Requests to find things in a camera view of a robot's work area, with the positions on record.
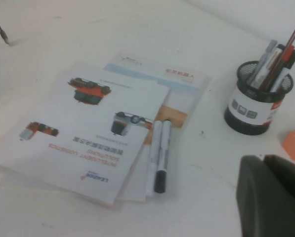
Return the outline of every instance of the white desk surface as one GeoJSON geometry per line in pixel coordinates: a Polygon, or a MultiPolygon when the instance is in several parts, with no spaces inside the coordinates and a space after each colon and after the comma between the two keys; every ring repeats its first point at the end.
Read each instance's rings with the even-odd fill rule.
{"type": "Polygon", "coordinates": [[[287,158],[279,140],[295,129],[295,87],[264,135],[239,134],[223,120],[237,67],[258,59],[268,42],[179,0],[0,0],[0,23],[16,41],[9,47],[0,38],[0,137],[76,60],[104,67],[131,50],[212,77],[176,142],[167,193],[110,210],[73,195],[0,185],[0,236],[241,236],[241,156],[287,158]]]}

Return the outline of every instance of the pen holder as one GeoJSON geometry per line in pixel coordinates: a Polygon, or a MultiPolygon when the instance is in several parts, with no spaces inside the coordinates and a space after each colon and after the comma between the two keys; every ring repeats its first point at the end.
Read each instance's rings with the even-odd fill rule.
{"type": "Polygon", "coordinates": [[[224,113],[226,123],[234,130],[246,135],[265,133],[286,94],[293,88],[288,74],[277,92],[265,92],[248,84],[258,61],[242,64],[237,70],[237,83],[224,113]]]}

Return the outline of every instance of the booklet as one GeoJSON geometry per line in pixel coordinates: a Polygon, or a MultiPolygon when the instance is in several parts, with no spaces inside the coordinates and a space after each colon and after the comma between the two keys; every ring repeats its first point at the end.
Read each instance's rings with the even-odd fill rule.
{"type": "MultiPolygon", "coordinates": [[[[170,119],[172,123],[171,145],[181,132],[187,117],[191,115],[196,102],[205,92],[210,78],[205,74],[179,66],[158,63],[129,52],[121,52],[105,70],[145,81],[156,81],[168,86],[170,93],[163,103],[155,120],[170,119]]],[[[145,201],[149,149],[152,130],[144,142],[143,152],[133,166],[133,173],[128,178],[119,199],[145,201]]]]}
{"type": "Polygon", "coordinates": [[[0,166],[112,205],[168,92],[77,62],[0,139],[0,166]]]}

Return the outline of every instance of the black cable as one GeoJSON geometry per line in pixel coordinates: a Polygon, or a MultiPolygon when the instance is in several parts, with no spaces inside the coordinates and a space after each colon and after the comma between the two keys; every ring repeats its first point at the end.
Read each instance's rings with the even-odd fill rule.
{"type": "Polygon", "coordinates": [[[2,39],[4,40],[4,42],[5,42],[6,44],[9,44],[8,36],[7,36],[7,34],[3,31],[3,29],[1,28],[1,26],[0,26],[0,35],[1,35],[2,39]]]}

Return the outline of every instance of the orange machine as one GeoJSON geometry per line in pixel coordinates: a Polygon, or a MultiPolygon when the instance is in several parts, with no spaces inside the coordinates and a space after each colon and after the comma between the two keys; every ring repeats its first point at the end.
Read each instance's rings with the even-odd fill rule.
{"type": "Polygon", "coordinates": [[[76,89],[74,98],[78,102],[90,105],[99,104],[102,98],[111,92],[108,86],[82,78],[73,78],[68,84],[76,89]]]}
{"type": "Polygon", "coordinates": [[[23,132],[20,133],[20,140],[30,140],[36,132],[42,132],[56,137],[58,135],[58,129],[46,126],[43,123],[31,122],[23,132]]]}

